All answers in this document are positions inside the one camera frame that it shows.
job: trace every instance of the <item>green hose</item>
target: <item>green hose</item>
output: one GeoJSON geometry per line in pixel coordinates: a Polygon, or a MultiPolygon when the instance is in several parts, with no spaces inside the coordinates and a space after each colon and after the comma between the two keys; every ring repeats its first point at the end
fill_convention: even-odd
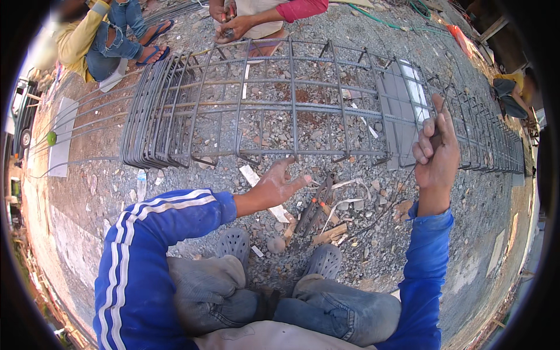
{"type": "Polygon", "coordinates": [[[412,6],[412,8],[418,12],[420,14],[420,16],[424,17],[425,19],[429,20],[432,17],[432,13],[430,12],[430,9],[422,2],[422,0],[414,0],[414,1],[418,1],[420,3],[421,8],[423,11],[425,11],[428,15],[426,16],[424,13],[422,13],[418,7],[416,7],[416,5],[411,1],[410,5],[412,6]]]}
{"type": "Polygon", "coordinates": [[[453,38],[453,36],[451,34],[447,34],[447,33],[443,33],[434,29],[430,29],[430,28],[424,28],[424,27],[401,27],[398,26],[396,24],[391,24],[388,22],[385,22],[384,20],[381,20],[373,15],[370,15],[369,13],[367,13],[366,11],[362,10],[359,7],[356,7],[354,4],[348,4],[350,5],[350,7],[352,7],[354,10],[359,11],[360,13],[362,13],[363,15],[366,15],[367,17],[371,18],[372,20],[375,20],[377,22],[383,23],[384,25],[390,27],[390,28],[394,28],[394,29],[400,29],[402,30],[403,28],[408,28],[409,30],[414,30],[414,31],[429,31],[431,33],[435,33],[435,34],[440,34],[443,36],[447,36],[448,38],[453,38]]]}

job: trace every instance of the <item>blue jacket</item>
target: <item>blue jacket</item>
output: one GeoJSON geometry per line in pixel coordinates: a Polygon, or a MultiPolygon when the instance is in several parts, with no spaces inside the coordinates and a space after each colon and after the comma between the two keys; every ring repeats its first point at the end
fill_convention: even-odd
{"type": "MultiPolygon", "coordinates": [[[[173,305],[167,248],[204,236],[236,216],[233,196],[210,189],[167,192],[127,207],[107,233],[95,281],[99,348],[197,350],[184,335],[173,305]]],[[[452,225],[449,209],[414,219],[405,278],[399,284],[399,326],[387,341],[375,345],[379,350],[440,348],[438,298],[452,225]]]]}

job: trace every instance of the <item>worker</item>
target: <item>worker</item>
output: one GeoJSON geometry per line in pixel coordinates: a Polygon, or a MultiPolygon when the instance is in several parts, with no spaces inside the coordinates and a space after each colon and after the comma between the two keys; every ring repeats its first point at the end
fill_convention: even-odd
{"type": "Polygon", "coordinates": [[[493,84],[500,106],[509,116],[519,119],[536,120],[531,107],[533,97],[539,90],[535,72],[531,67],[525,68],[525,76],[522,71],[512,74],[496,74],[493,84]]]}
{"type": "Polygon", "coordinates": [[[58,60],[86,82],[107,79],[121,58],[144,66],[169,53],[167,46],[149,45],[169,31],[172,21],[147,27],[138,0],[63,0],[56,13],[58,60]],[[127,25],[138,41],[127,39],[127,25]]]}
{"type": "Polygon", "coordinates": [[[409,211],[400,302],[336,282],[342,257],[331,244],[316,248],[291,297],[280,299],[277,292],[246,289],[251,248],[240,229],[222,233],[214,258],[166,257],[169,246],[278,206],[305,187],[309,175],[288,182],[290,157],[276,161],[245,194],[176,190],[120,214],[106,234],[95,281],[100,349],[439,349],[459,146],[442,98],[432,100],[440,113],[424,120],[412,149],[420,190],[409,211]]]}
{"type": "MultiPolygon", "coordinates": [[[[289,34],[283,28],[284,21],[293,23],[329,8],[328,0],[209,0],[208,4],[210,15],[216,20],[214,41],[218,44],[243,37],[283,39],[289,34]],[[226,36],[227,29],[233,30],[234,34],[226,36]]],[[[272,56],[281,44],[282,41],[253,44],[249,57],[272,56]]],[[[249,61],[250,64],[259,62],[262,61],[249,61]]]]}

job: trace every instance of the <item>ripped jeans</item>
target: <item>ripped jeans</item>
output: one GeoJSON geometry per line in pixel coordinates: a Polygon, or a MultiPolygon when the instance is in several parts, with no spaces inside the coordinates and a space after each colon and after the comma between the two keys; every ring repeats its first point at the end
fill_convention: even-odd
{"type": "Polygon", "coordinates": [[[111,23],[101,22],[94,42],[86,54],[88,70],[98,82],[107,79],[116,70],[121,58],[138,60],[142,55],[141,44],[127,39],[127,25],[137,39],[143,37],[148,30],[138,0],[128,0],[124,3],[112,1],[107,17],[111,23]],[[109,27],[115,30],[116,36],[113,43],[107,47],[109,27]]]}

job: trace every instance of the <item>wire cutter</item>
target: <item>wire cutter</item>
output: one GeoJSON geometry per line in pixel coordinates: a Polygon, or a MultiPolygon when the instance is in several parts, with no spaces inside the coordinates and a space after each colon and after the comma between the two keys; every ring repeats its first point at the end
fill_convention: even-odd
{"type": "Polygon", "coordinates": [[[335,178],[335,173],[330,172],[329,175],[327,175],[326,180],[319,186],[317,192],[315,193],[315,196],[313,196],[313,198],[311,199],[311,203],[309,203],[307,208],[305,208],[304,212],[301,214],[300,221],[297,223],[296,229],[294,230],[295,233],[298,233],[298,231],[302,228],[304,221],[306,221],[307,217],[311,213],[311,211],[319,205],[321,208],[317,208],[315,210],[315,213],[313,214],[311,221],[309,221],[309,223],[305,227],[303,237],[307,236],[309,231],[311,231],[311,229],[315,225],[315,222],[317,221],[317,218],[319,217],[319,213],[322,211],[322,207],[326,205],[325,201],[327,198],[329,198],[330,189],[334,184],[334,178],[335,178]],[[322,197],[322,199],[319,199],[319,195],[323,190],[325,190],[325,195],[322,197]]]}

